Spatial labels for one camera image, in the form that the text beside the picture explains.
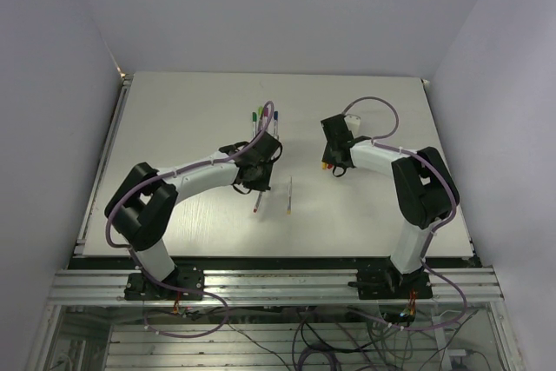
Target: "wire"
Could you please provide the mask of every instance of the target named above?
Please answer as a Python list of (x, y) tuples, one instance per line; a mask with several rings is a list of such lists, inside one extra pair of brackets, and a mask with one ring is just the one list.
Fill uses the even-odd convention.
[(287, 369), (288, 371), (291, 371), (290, 368), (289, 368), (289, 365), (288, 365), (288, 364), (282, 359), (282, 357), (279, 356), (275, 351), (273, 351), (272, 349), (268, 349), (268, 348), (263, 347), (259, 342), (255, 341), (253, 338), (251, 338), (251, 336), (247, 335), (245, 332), (243, 332), (243, 331), (240, 330), (240, 329), (234, 328), (234, 327), (233, 327), (232, 325), (230, 325), (229, 323), (228, 323), (228, 326), (229, 326), (232, 330), (234, 330), (235, 332), (237, 332), (238, 334), (242, 334), (242, 335), (245, 336), (247, 339), (249, 339), (250, 341), (252, 341), (252, 342), (253, 342), (257, 347), (259, 347), (260, 349), (264, 349), (264, 350), (267, 351), (268, 353), (270, 353), (270, 354), (274, 355), (275, 357), (277, 357), (277, 358), (281, 361), (281, 363), (284, 364), (284, 367), (286, 367), (286, 369)]
[(388, 368), (394, 367), (394, 369), (398, 369), (395, 365), (390, 364), (388, 362), (386, 356), (381, 352), (381, 349), (376, 344), (377, 341), (384, 341), (385, 339), (392, 336), (392, 334), (397, 334), (397, 331), (393, 330), (390, 333), (388, 333), (388, 330), (384, 329), (383, 331), (380, 331), (379, 336), (378, 336), (379, 339), (375, 340), (376, 335), (374, 334), (373, 327), (374, 327), (374, 322), (373, 323), (367, 323), (368, 337), (371, 340), (371, 343), (373, 344), (373, 347), (376, 350), (377, 355), (381, 358), (382, 362), (384, 363), (384, 365), (386, 367), (388, 367)]
[[(316, 336), (316, 338), (319, 340), (319, 342), (321, 343), (321, 346), (315, 346), (310, 344), (309, 342), (307, 342), (307, 340), (305, 339), (305, 335), (303, 334), (303, 328), (307, 326), (311, 332), (313, 332), (313, 335)], [(390, 333), (390, 334), (384, 334), (380, 336), (380, 339), (378, 341), (381, 341), (383, 338), (388, 338), (390, 337), (393, 333), (395, 333), (396, 331)], [(321, 338), (321, 336), (316, 332), (316, 330), (314, 330), (314, 328), (307, 322), (303, 322), (301, 325), (301, 329), (300, 329), (300, 335), (301, 335), (301, 339), (303, 340), (303, 342), (305, 343), (305, 345), (308, 348), (312, 348), (316, 351), (321, 351), (321, 352), (336, 352), (339, 354), (353, 354), (356, 352), (361, 352), (361, 350), (363, 350), (363, 352), (374, 352), (374, 349), (365, 349), (367, 347), (369, 347), (370, 345), (372, 345), (372, 342), (368, 342), (364, 345), (360, 345), (360, 346), (355, 346), (355, 349), (345, 349), (345, 348), (336, 348), (333, 347), (332, 345), (330, 345), (329, 343), (327, 343), (326, 341), (324, 341), (324, 339)]]
[(484, 355), (482, 352), (479, 351), (473, 351), (471, 349), (468, 350), (469, 354), (473, 355), (473, 354), (479, 354), (480, 356), (482, 356), (485, 359), (486, 362), (486, 366), (488, 367), (488, 371), (493, 371), (492, 368), (490, 368), (490, 362), (488, 362), (487, 356)]
[(464, 321), (463, 323), (460, 324), (460, 327), (457, 328), (455, 330), (455, 332), (453, 332), (452, 337), (450, 338), (450, 340), (446, 343), (446, 345), (444, 346), (444, 348), (440, 348), (437, 349), (436, 351), (433, 352), (433, 354), (431, 356), (428, 357), (428, 359), (423, 362), (421, 364), (421, 366), (419, 367), (419, 369), (417, 371), (421, 371), (423, 369), (423, 367), (425, 367), (425, 365), (427, 365), (427, 363), (429, 361), (431, 361), (440, 351), (442, 352), (442, 358), (440, 358), (440, 366), (442, 366), (442, 361), (444, 361), (444, 354), (446, 353), (447, 348), (450, 346), (450, 344), (452, 343), (453, 339), (455, 338), (455, 336), (460, 332), (460, 330), (463, 328), (463, 325), (465, 325), (468, 321), (471, 320), (472, 317), (474, 317), (477, 313), (479, 313), (479, 310), (475, 310), (474, 312), (472, 312)]
[[(411, 359), (414, 357), (414, 343), (413, 343), (413, 341), (411, 341), (411, 337), (412, 337), (413, 335), (414, 335), (414, 334), (407, 334), (406, 346), (403, 348), (403, 357), (401, 358), (401, 365), (400, 365), (400, 368), (401, 368), (401, 369), (403, 369), (403, 364), (404, 364), (406, 361), (409, 361), (409, 360), (411, 360)], [(410, 351), (409, 356), (406, 358), (407, 345), (409, 344), (409, 342), (411, 342), (411, 351)]]
[(242, 191), (235, 184), (232, 184), (232, 189), (237, 191), (240, 195), (248, 195), (249, 193), (251, 193), (253, 191), (252, 189), (249, 189), (248, 191)]
[(377, 369), (373, 362), (371, 361), (371, 359), (369, 358), (369, 356), (365, 353), (365, 351), (359, 347), (359, 345), (357, 345), (357, 341), (354, 339), (354, 337), (348, 332), (347, 329), (345, 329), (340, 323), (336, 322), (336, 326), (344, 333), (346, 334), (346, 336), (348, 337), (348, 339), (356, 346), (356, 349), (361, 352), (361, 355), (363, 355), (363, 359), (367, 360), (367, 362), (369, 363), (369, 365), (374, 368)]
[(321, 350), (320, 346), (307, 346), (303, 351), (301, 351), (299, 355), (298, 361), (295, 361), (295, 341), (297, 340), (297, 335), (300, 333), (303, 324), (307, 321), (309, 315), (301, 318), (299, 326), (294, 332), (294, 337), (292, 338), (292, 364), (294, 365), (295, 371), (302, 371), (303, 364), (307, 360), (307, 358), (312, 354), (322, 354), (328, 360), (328, 365), (330, 366), (330, 371), (341, 371), (341, 365), (336, 359), (336, 356), (333, 352), (323, 351)]
[(54, 366), (50, 367), (48, 369), (48, 371), (51, 371), (52, 369), (56, 369), (56, 368), (60, 367), (61, 365), (66, 365), (66, 364), (67, 364), (66, 361), (58, 361)]
[[(263, 108), (264, 109), (269, 108), (270, 115), (274, 114), (275, 105), (272, 101), (270, 101), (270, 100), (267, 101), (264, 104)], [(222, 326), (224, 326), (224, 324), (226, 324), (228, 322), (228, 318), (229, 318), (228, 304), (226, 303), (226, 301), (223, 298), (221, 298), (219, 295), (215, 295), (214, 293), (209, 293), (208, 291), (199, 290), (199, 289), (196, 289), (196, 288), (179, 288), (179, 287), (175, 287), (175, 286), (170, 286), (170, 285), (168, 285), (164, 282), (161, 282), (161, 281), (157, 280), (141, 264), (141, 262), (139, 261), (139, 259), (136, 256), (135, 251), (131, 248), (130, 245), (128, 245), (128, 244), (119, 244), (119, 243), (115, 243), (115, 242), (112, 241), (111, 230), (112, 230), (112, 223), (114, 222), (114, 218), (116, 217), (116, 213), (122, 208), (122, 206), (125, 204), (125, 202), (131, 196), (133, 196), (135, 193), (142, 190), (146, 186), (152, 184), (153, 182), (157, 182), (157, 181), (163, 180), (163, 179), (171, 177), (171, 176), (178, 176), (182, 173), (190, 171), (191, 169), (197, 169), (197, 168), (200, 168), (200, 167), (204, 167), (206, 165), (214, 165), (215, 163), (220, 164), (220, 163), (230, 162), (230, 161), (234, 160), (235, 158), (237, 158), (238, 156), (241, 156), (241, 155), (245, 154), (247, 151), (252, 149), (259, 142), (259, 140), (264, 136), (264, 134), (267, 131), (268, 126), (270, 125), (270, 122), (271, 122), (271, 120), (270, 120), (270, 118), (268, 118), (265, 125), (264, 125), (264, 129), (261, 129), (261, 131), (256, 135), (255, 138), (253, 138), (253, 140), (251, 142), (249, 142), (242, 149), (238, 150), (237, 152), (235, 152), (231, 156), (227, 156), (225, 158), (218, 158), (214, 161), (206, 160), (206, 161), (194, 162), (194, 163), (192, 163), (192, 164), (190, 164), (186, 167), (181, 167), (181, 168), (177, 169), (176, 171), (170, 171), (168, 173), (164, 173), (164, 174), (160, 174), (158, 176), (150, 177), (149, 179), (145, 180), (144, 182), (140, 182), (135, 187), (133, 187), (131, 190), (129, 190), (122, 197), (122, 199), (120, 199), (120, 201), (118, 203), (116, 203), (114, 208), (110, 211), (110, 213), (108, 215), (108, 219), (106, 221), (106, 228), (105, 228), (106, 242), (112, 248), (125, 248), (125, 249), (127, 249), (129, 251), (129, 254), (131, 255), (131, 258), (134, 260), (136, 265), (139, 267), (139, 269), (142, 271), (142, 273), (149, 280), (151, 280), (157, 286), (160, 286), (162, 288), (166, 288), (168, 290), (172, 290), (172, 291), (176, 291), (176, 292), (180, 292), (180, 293), (189, 293), (189, 294), (194, 294), (194, 295), (206, 295), (208, 297), (212, 297), (213, 299), (216, 299), (217, 301), (222, 303), (222, 306), (226, 309), (224, 318), (222, 319), (220, 324), (218, 324), (216, 327), (214, 327), (214, 328), (212, 328), (212, 329), (210, 329), (206, 332), (202, 332), (202, 333), (196, 334), (196, 335), (179, 335), (179, 334), (173, 334), (173, 333), (166, 332), (166, 331), (157, 330), (157, 329), (155, 329), (155, 328), (153, 328), (152, 326), (149, 325), (149, 312), (145, 312), (145, 315), (143, 317), (143, 322), (144, 322), (145, 328), (147, 330), (151, 330), (153, 332), (156, 332), (158, 335), (165, 335), (165, 336), (174, 337), (174, 338), (192, 339), (192, 338), (198, 338), (198, 337), (205, 336), (205, 335), (210, 335), (210, 334), (216, 332), (218, 329), (220, 329)]]
[(390, 132), (388, 132), (385, 135), (375, 136), (374, 139), (386, 139), (386, 138), (389, 138), (390, 136), (392, 136), (393, 134), (395, 134), (396, 130), (398, 130), (398, 127), (400, 126), (400, 116), (398, 115), (398, 111), (395, 109), (394, 106), (392, 106), (392, 104), (390, 104), (389, 102), (387, 102), (386, 100), (384, 100), (380, 97), (375, 97), (375, 96), (360, 97), (359, 99), (356, 99), (356, 100), (352, 101), (341, 113), (343, 115), (346, 115), (348, 110), (353, 108), (355, 104), (357, 104), (359, 102), (362, 102), (364, 100), (375, 100), (376, 102), (381, 102), (381, 103), (386, 104), (390, 108), (390, 110), (392, 110), (392, 113), (394, 113), (394, 118), (396, 120), (394, 128)]

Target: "robotic arm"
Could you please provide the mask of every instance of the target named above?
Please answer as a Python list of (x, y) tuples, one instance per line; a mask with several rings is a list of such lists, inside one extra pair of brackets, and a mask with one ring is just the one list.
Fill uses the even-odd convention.
[[(449, 196), (433, 173), (417, 159), (389, 149), (379, 148), (370, 138), (354, 138), (354, 125), (348, 126), (343, 114), (321, 121), (327, 138), (323, 163), (328, 167), (343, 169), (370, 169), (393, 178), (400, 212), (405, 221), (400, 239), (390, 256), (399, 282), (410, 282), (422, 270), (421, 259), (427, 252), (434, 225), (449, 216), (452, 206)], [(460, 202), (440, 153), (432, 147), (414, 151), (429, 162), (444, 178), (453, 193), (456, 204)]]
[[(129, 172), (110, 200), (104, 211), (107, 217), (123, 197), (138, 184), (158, 176), (159, 172), (175, 173), (174, 176), (154, 181), (133, 194), (116, 212), (113, 221), (114, 227), (128, 241), (143, 268), (159, 282), (187, 287), (180, 282), (183, 274), (170, 258), (162, 240), (176, 204), (188, 197), (221, 186), (242, 185), (248, 192), (270, 190), (272, 168), (280, 158), (282, 145), (267, 132), (262, 134), (253, 147), (239, 153), (240, 148), (247, 144), (247, 142), (239, 142), (225, 146), (199, 162), (172, 169), (154, 169), (146, 162), (139, 163)], [(227, 162), (217, 162), (233, 155), (238, 156)], [(188, 166), (192, 169), (177, 174)], [(145, 294), (146, 281), (135, 280), (134, 282), (129, 282), (128, 288), (141, 287), (134, 293)], [(168, 296), (161, 288), (158, 290), (160, 291), (157, 297)], [(130, 293), (132, 291), (126, 292), (126, 298)]]

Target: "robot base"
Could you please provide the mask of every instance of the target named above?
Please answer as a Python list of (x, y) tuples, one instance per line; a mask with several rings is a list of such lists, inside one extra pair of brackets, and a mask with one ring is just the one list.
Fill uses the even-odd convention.
[[(171, 286), (179, 288), (191, 288), (195, 290), (204, 289), (204, 274), (193, 266), (181, 266), (176, 269), (175, 274), (164, 280)], [(152, 283), (147, 277), (141, 273), (130, 274), (126, 285), (124, 299), (127, 301), (157, 301), (157, 300), (175, 300), (176, 292), (162, 288)], [(182, 293), (180, 295), (182, 301), (200, 301), (202, 295), (192, 293)]]
[(390, 262), (384, 267), (360, 269), (357, 281), (348, 286), (357, 288), (359, 300), (409, 299), (412, 290), (417, 299), (431, 299), (433, 290), (428, 274), (421, 268), (401, 275)]

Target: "green marker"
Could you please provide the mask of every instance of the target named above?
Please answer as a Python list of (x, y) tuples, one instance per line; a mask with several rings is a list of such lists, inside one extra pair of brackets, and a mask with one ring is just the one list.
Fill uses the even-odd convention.
[(253, 138), (257, 136), (257, 114), (253, 112)]
[(264, 124), (264, 121), (262, 119), (262, 106), (259, 106), (259, 129), (257, 130), (257, 132), (262, 129), (262, 125)]

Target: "white tabletop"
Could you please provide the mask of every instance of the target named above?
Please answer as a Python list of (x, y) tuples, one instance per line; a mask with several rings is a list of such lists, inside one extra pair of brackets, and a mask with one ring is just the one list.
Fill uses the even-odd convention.
[[(125, 103), (109, 163), (89, 220), (85, 255), (124, 255), (104, 240), (104, 207), (139, 162), (173, 167), (251, 138), (251, 113), (271, 99), (279, 111), (284, 151), (272, 190), (253, 213), (256, 193), (212, 189), (175, 207), (164, 241), (183, 256), (388, 256), (403, 218), (391, 179), (362, 169), (334, 178), (321, 169), (325, 138), (320, 120), (360, 96), (388, 100), (400, 114), (398, 132), (384, 143), (440, 149), (420, 79), (368, 76), (137, 73)], [(394, 124), (381, 103), (357, 104), (360, 135), (376, 136)], [(287, 215), (293, 177), (292, 213)], [(123, 239), (115, 231), (115, 241)], [(429, 256), (472, 256), (458, 214), (439, 231)]]

